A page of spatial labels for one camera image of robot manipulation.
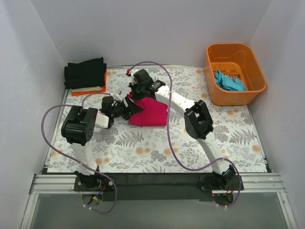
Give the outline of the pink t shirt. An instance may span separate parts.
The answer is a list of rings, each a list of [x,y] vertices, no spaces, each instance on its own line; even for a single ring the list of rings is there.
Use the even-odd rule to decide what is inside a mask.
[[[168,105],[158,102],[150,97],[145,97],[139,101],[133,99],[133,94],[130,92],[127,96],[133,102],[141,107],[143,111],[132,114],[129,118],[129,123],[136,126],[166,126]]]

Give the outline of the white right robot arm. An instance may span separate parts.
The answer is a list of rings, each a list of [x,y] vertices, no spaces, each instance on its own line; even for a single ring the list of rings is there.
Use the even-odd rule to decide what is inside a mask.
[[[229,159],[222,157],[222,151],[213,133],[213,119],[206,103],[202,100],[195,102],[174,92],[171,78],[169,78],[170,85],[167,86],[162,81],[154,81],[145,69],[141,69],[134,74],[128,71],[126,74],[132,79],[129,87],[135,99],[150,97],[168,105],[166,128],[170,149],[173,150],[170,139],[169,119],[170,110],[173,109],[183,115],[187,134],[201,145],[210,161],[209,164],[201,168],[188,168],[182,164],[175,152],[172,152],[177,163],[185,170],[192,172],[201,171],[211,166],[214,182],[219,188],[236,187],[234,180],[237,179],[238,190],[241,190],[242,181],[236,166]]]

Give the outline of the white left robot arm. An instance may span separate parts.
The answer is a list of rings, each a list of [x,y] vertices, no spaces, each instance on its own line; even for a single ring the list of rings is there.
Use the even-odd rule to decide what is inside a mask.
[[[73,105],[61,127],[61,135],[71,145],[76,159],[80,161],[81,168],[75,175],[81,182],[93,182],[96,179],[98,165],[92,154],[93,132],[95,128],[109,129],[114,119],[122,117],[128,120],[131,115],[143,111],[143,108],[125,97],[124,101],[106,96],[102,99],[101,109]]]

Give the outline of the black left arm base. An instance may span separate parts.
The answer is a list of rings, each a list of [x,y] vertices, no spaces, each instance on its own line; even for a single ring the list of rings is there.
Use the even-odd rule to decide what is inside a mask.
[[[73,190],[83,192],[81,199],[84,205],[96,207],[103,201],[105,192],[114,192],[114,182],[99,174],[84,175],[78,171],[74,174],[76,179]]]

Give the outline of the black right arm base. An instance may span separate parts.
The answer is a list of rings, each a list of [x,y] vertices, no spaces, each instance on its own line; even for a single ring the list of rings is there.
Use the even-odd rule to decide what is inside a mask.
[[[242,177],[233,165],[229,165],[221,175],[212,172],[200,176],[197,186],[201,191],[221,191],[212,193],[212,198],[216,206],[223,208],[232,206],[244,190]]]

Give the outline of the folded orange t shirt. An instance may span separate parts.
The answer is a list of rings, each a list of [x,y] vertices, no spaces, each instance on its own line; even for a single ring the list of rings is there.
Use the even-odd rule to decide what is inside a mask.
[[[98,78],[96,79],[96,76],[93,75],[93,73],[86,73],[84,75],[84,79],[85,81],[91,81],[91,84],[95,84],[95,81],[97,81],[97,85],[96,86],[100,86],[100,87],[104,87],[103,90],[101,91],[91,91],[91,92],[82,92],[82,93],[71,93],[72,96],[78,96],[78,95],[84,95],[84,94],[93,94],[93,93],[104,93],[106,92],[106,82],[107,82],[107,70],[104,71],[104,75],[103,76],[97,76]]]

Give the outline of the folded beige t shirt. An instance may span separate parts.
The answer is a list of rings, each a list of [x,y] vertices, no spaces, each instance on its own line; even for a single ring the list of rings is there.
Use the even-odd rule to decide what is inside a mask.
[[[91,92],[91,91],[101,91],[104,87],[96,86],[96,87],[85,87],[85,88],[79,88],[79,89],[71,89],[72,93],[82,93],[82,92]]]

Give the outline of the floral patterned table mat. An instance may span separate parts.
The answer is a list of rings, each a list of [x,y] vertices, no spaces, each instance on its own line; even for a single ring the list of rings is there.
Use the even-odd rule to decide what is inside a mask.
[[[178,94],[194,101],[203,100],[213,119],[213,132],[222,156],[231,160],[240,172],[266,172],[254,123],[246,106],[214,105],[209,97],[204,72],[200,68],[148,68],[155,80],[170,85]],[[170,149],[166,127],[139,127],[117,118],[109,129],[94,130],[91,139],[93,158],[103,173],[180,173],[201,168],[209,160],[200,144],[191,138],[181,114],[170,113]]]

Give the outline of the folded black t shirt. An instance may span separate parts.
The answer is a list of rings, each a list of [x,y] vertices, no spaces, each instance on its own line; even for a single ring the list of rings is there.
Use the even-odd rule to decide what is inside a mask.
[[[106,70],[107,64],[104,63],[103,57],[81,63],[69,62],[64,67],[65,89],[103,87],[106,85]]]

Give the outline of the teal t shirt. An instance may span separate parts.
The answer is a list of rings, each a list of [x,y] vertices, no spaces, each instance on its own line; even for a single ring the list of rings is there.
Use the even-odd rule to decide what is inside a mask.
[[[214,75],[216,84],[226,91],[247,91],[245,84],[238,78],[232,79],[219,70],[216,70]]]

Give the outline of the orange plastic basket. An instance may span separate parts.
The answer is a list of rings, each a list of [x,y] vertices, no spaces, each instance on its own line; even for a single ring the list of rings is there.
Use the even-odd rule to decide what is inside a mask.
[[[228,91],[219,87],[215,72],[241,80],[246,91]],[[216,106],[247,105],[267,83],[252,49],[243,43],[215,43],[206,49],[204,75],[210,99]]]

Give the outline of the aluminium frame rail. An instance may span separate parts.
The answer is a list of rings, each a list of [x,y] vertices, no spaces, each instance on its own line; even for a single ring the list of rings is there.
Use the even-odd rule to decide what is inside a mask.
[[[295,229],[281,176],[243,173],[243,188],[204,186],[211,174],[112,174],[97,211],[93,192],[73,174],[33,179],[23,229]]]

